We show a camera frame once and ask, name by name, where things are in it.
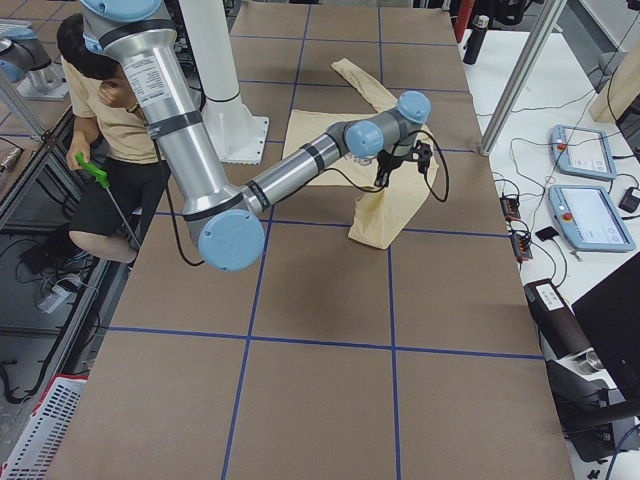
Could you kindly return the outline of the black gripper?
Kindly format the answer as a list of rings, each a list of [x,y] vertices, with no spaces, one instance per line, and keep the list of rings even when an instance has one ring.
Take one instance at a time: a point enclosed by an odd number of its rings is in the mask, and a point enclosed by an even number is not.
[[[377,160],[377,173],[374,181],[376,187],[388,187],[391,172],[398,169],[403,162],[416,163],[418,172],[426,175],[431,163],[431,146],[418,140],[412,147],[407,147],[405,152],[401,152],[399,145],[391,148],[390,151],[382,150],[380,159]]]

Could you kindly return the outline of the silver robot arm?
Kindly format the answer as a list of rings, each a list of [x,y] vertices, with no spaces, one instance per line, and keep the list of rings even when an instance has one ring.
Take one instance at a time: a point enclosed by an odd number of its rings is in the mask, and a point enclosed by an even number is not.
[[[116,60],[144,112],[183,196],[183,217],[203,260],[223,271],[251,265],[263,251],[258,214],[297,192],[341,157],[410,149],[431,112],[422,93],[357,122],[339,122],[244,186],[231,184],[174,53],[176,31],[161,1],[86,1],[89,51]]]

